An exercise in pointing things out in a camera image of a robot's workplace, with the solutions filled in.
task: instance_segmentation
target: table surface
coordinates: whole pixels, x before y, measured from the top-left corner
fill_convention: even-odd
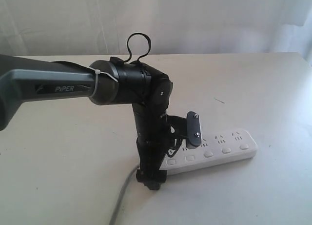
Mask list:
[[[29,58],[88,66],[109,56]],[[299,54],[144,61],[174,82],[168,114],[198,112],[203,133],[244,128],[259,150],[251,160],[170,176],[156,192],[133,177],[117,224],[311,224],[312,69]],[[96,106],[88,98],[23,104],[0,132],[1,224],[108,224],[138,163],[135,140],[130,105]]]

